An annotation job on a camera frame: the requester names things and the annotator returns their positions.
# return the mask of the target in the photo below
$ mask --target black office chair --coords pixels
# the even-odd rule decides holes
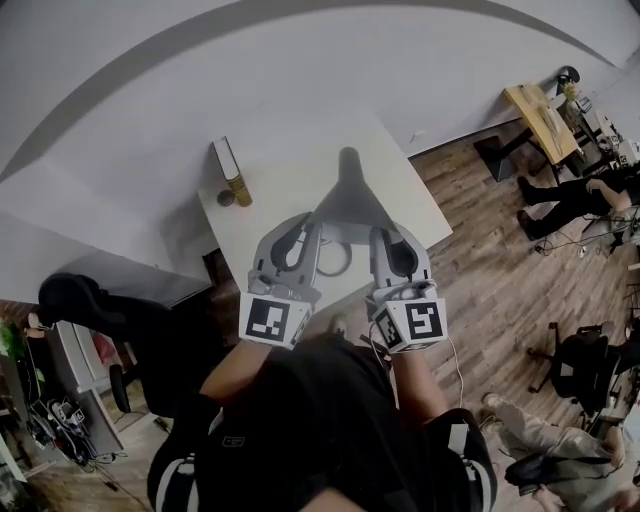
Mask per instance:
[[[620,354],[610,350],[609,336],[613,324],[580,327],[576,334],[560,343],[556,322],[549,324],[555,331],[553,356],[528,349],[527,354],[536,359],[551,361],[551,368],[542,383],[530,387],[531,393],[539,393],[551,380],[556,393],[562,398],[573,398],[587,416],[600,412],[607,406],[612,382],[620,363]]]
[[[122,412],[131,412],[126,387],[140,379],[149,410],[174,417],[189,393],[198,391],[226,348],[215,322],[193,308],[109,295],[92,279],[54,274],[42,283],[39,316],[45,325],[66,320],[128,342],[137,364],[109,368],[111,390]]]

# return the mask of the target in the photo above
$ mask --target wooden floor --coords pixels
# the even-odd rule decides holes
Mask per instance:
[[[515,123],[495,133],[508,140],[519,129]],[[551,347],[550,321],[558,322],[561,334],[567,336],[580,325],[613,320],[617,326],[614,340],[621,342],[628,306],[624,299],[626,267],[637,261],[636,250],[622,247],[607,258],[593,246],[584,259],[578,258],[575,246],[559,248],[547,257],[534,252],[515,220],[516,211],[524,206],[515,178],[496,183],[473,149],[473,140],[455,142],[412,160],[453,228],[453,234],[431,248],[429,255],[438,293],[447,301],[449,332],[464,376],[464,406],[478,413],[482,396],[495,391],[553,423],[572,424],[578,406],[558,398],[551,386],[539,395],[527,391],[547,367],[530,360],[526,349]],[[514,162],[525,173],[539,166],[540,157],[519,150]],[[551,173],[547,169],[532,181],[551,185]],[[529,211],[535,217],[541,208]],[[575,221],[563,232],[575,239],[584,225],[584,220]],[[557,245],[566,241],[562,235],[551,240]],[[228,282],[212,300],[221,312],[223,327],[233,332],[237,288]],[[352,338],[367,332],[359,294],[336,310],[348,313]],[[319,314],[309,334],[321,330],[331,312]],[[460,381],[451,346],[442,342],[426,357],[449,403],[457,405]],[[164,436],[153,427],[148,430],[126,460],[108,468],[141,499],[149,462]],[[520,501],[515,489],[502,481],[510,460],[499,452],[497,439],[488,439],[488,443],[501,479],[495,510],[515,510],[516,503],[518,510],[540,510],[531,498]],[[124,493],[106,488],[98,475],[80,474],[76,469],[56,468],[34,482],[46,488],[60,510],[140,510]]]

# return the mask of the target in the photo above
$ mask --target black pants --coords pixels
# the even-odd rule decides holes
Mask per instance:
[[[607,215],[611,206],[599,190],[592,194],[587,192],[587,181],[565,181],[558,187],[532,188],[531,203],[560,202],[542,219],[531,223],[531,234],[544,238],[582,215]]]

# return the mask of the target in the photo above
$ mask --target curved ceiling edge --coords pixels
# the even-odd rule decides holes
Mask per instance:
[[[28,166],[82,116],[129,81],[190,48],[260,23],[317,11],[375,6],[438,7],[491,16],[542,32],[613,65],[575,37],[522,11],[489,0],[242,0],[178,23],[123,53],[61,101],[31,132],[0,173],[0,182]]]

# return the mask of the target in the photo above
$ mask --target black funnel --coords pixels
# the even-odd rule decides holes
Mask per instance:
[[[388,231],[392,243],[402,240],[391,217],[365,182],[360,156],[354,148],[340,150],[338,183],[307,222],[322,223],[322,238],[334,242],[368,245],[372,227]]]

